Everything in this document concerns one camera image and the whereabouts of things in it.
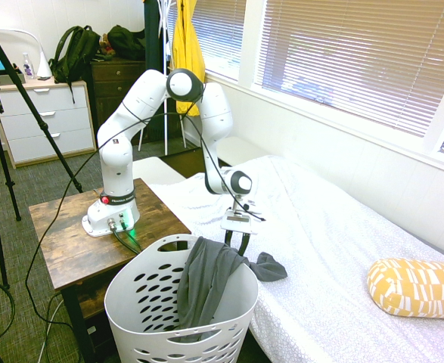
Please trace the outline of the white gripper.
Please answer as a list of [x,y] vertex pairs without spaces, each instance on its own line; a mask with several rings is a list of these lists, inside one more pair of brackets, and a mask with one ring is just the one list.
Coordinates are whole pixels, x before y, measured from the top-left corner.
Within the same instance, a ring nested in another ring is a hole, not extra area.
[[260,223],[260,208],[245,196],[236,196],[233,206],[225,211],[222,217],[221,228],[225,229],[225,244],[231,246],[233,231],[243,233],[241,245],[238,249],[240,256],[244,255],[251,234],[258,234]]

